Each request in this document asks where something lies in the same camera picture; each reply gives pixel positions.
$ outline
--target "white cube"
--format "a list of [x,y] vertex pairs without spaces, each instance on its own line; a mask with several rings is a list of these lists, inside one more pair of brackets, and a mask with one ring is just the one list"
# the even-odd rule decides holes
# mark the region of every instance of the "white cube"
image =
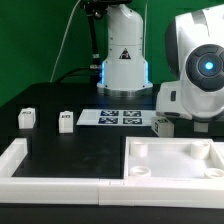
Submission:
[[174,124],[165,117],[152,117],[151,126],[159,137],[174,136]]
[[59,133],[73,133],[73,112],[61,112],[59,116]]
[[36,121],[35,108],[22,109],[19,116],[19,129],[33,128]]

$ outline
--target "black table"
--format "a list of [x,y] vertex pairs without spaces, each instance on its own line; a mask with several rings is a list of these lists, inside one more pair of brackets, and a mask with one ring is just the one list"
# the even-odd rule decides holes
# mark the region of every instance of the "black table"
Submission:
[[[59,113],[73,111],[76,123],[83,109],[154,110],[157,91],[156,86],[152,96],[125,99],[99,95],[88,84],[32,85],[0,108],[0,151],[16,137],[28,139],[28,155],[14,177],[120,179],[125,137],[155,137],[150,127],[75,126],[74,133],[59,134]],[[21,130],[18,114],[27,107],[36,109],[37,121],[33,129]],[[175,137],[223,140],[220,122],[211,122],[209,132],[202,134],[194,133],[192,121],[172,121]],[[43,219],[44,223],[224,222],[224,211],[215,209],[32,204],[1,204],[0,208],[4,223],[40,223]]]

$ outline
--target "warning triangle sticker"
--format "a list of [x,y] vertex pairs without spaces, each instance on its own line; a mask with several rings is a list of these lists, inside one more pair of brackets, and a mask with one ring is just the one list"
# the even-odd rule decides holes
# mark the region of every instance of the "warning triangle sticker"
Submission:
[[124,49],[119,59],[131,59],[130,54],[128,53],[127,48]]

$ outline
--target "white tray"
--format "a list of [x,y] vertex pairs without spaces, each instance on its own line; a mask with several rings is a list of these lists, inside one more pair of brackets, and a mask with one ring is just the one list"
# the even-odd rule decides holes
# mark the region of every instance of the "white tray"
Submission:
[[[224,208],[224,179],[204,178],[207,168],[224,169],[224,143],[210,143],[207,160],[190,156],[198,139],[126,138],[124,178],[119,180],[11,177],[27,154],[26,139],[16,139],[0,157],[0,203],[95,204]],[[148,155],[130,155],[133,142]],[[133,166],[148,166],[151,176],[132,176]]]

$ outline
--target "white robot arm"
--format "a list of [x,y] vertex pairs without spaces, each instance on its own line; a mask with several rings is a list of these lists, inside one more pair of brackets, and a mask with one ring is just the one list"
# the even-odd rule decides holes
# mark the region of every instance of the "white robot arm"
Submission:
[[157,115],[209,121],[224,110],[224,5],[186,13],[166,31],[166,53],[179,81],[163,83]]
[[142,55],[141,16],[124,4],[107,10],[109,48],[97,85],[99,92],[125,97],[150,92],[148,62]]

